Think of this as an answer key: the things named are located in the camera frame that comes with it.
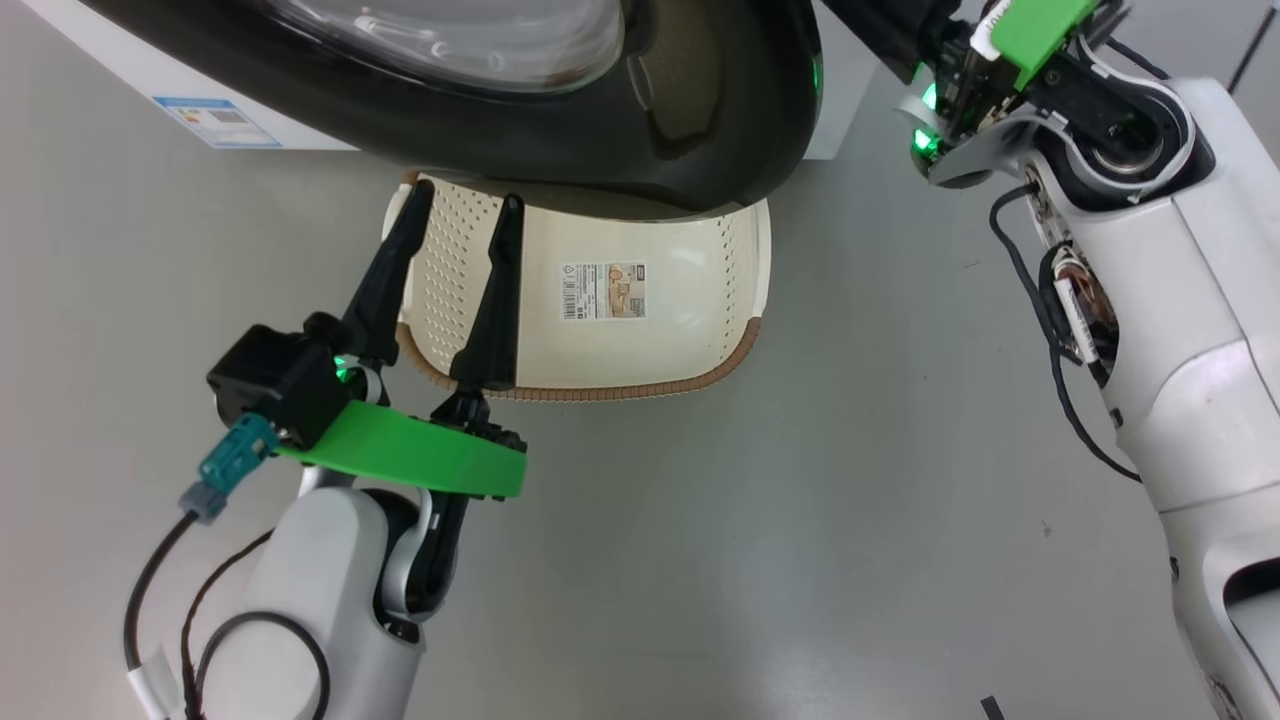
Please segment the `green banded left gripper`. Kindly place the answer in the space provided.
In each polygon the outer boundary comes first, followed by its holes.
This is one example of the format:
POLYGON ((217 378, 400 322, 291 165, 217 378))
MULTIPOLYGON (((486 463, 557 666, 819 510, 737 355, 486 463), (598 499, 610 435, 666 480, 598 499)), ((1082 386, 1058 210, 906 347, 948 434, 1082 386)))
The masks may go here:
MULTIPOLYGON (((413 258, 421 250, 435 196, 419 179, 399 190, 379 249, 343 315, 344 352, 393 366, 396 328, 413 258)), ((451 364, 460 391, 511 391, 517 384, 524 278, 525 201, 503 197, 486 281, 467 343, 451 364)), ((525 451, 365 400, 379 374, 330 355, 300 355, 278 372, 279 452, 307 466, 438 492, 513 498, 524 488, 525 451)))

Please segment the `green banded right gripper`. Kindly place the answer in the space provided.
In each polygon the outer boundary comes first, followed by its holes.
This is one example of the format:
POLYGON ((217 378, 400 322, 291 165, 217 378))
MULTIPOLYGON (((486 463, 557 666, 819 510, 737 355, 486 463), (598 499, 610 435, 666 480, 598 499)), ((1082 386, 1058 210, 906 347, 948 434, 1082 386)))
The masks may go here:
POLYGON ((1097 1, 988 1, 974 23, 952 20, 951 1, 826 1, 824 5, 893 73, 928 67, 929 115, 911 151, 937 161, 1005 118, 1094 14, 1097 1))

